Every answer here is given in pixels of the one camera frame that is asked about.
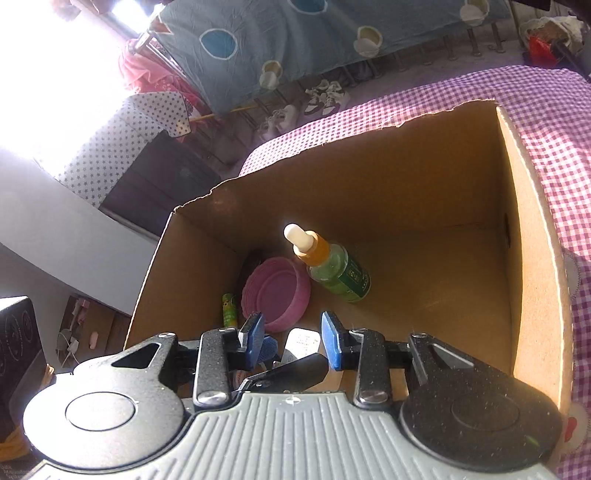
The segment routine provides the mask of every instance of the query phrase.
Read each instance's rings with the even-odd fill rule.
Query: white bottle cap
[[[290,223],[286,226],[285,230],[283,230],[283,235],[303,254],[314,245],[314,237],[308,235],[295,223]]]

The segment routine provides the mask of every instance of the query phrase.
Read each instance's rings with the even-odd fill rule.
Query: black box
[[[46,366],[31,300],[0,299],[0,442],[21,423]]]

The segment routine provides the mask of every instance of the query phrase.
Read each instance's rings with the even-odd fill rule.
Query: gray gripper base
[[[81,476],[46,463],[32,478]],[[245,393],[235,407],[200,413],[185,437],[151,463],[92,476],[93,480],[556,480],[542,465],[494,474],[452,467],[410,443],[388,414],[361,410],[344,393]]]

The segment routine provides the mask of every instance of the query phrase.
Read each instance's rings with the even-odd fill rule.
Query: yellow rope
[[[54,368],[51,365],[47,365],[39,390],[43,390],[49,385],[49,382],[53,378],[53,372]],[[31,444],[25,436],[21,423],[3,443],[0,443],[0,462],[7,462],[25,456],[30,450]]]

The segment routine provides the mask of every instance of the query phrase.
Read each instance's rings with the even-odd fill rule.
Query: blue polka dot fabric
[[[228,60],[236,53],[236,40],[227,30],[213,28],[201,36],[201,46],[214,59]]]
[[[283,83],[510,18],[505,0],[174,0],[156,37],[214,113]]]

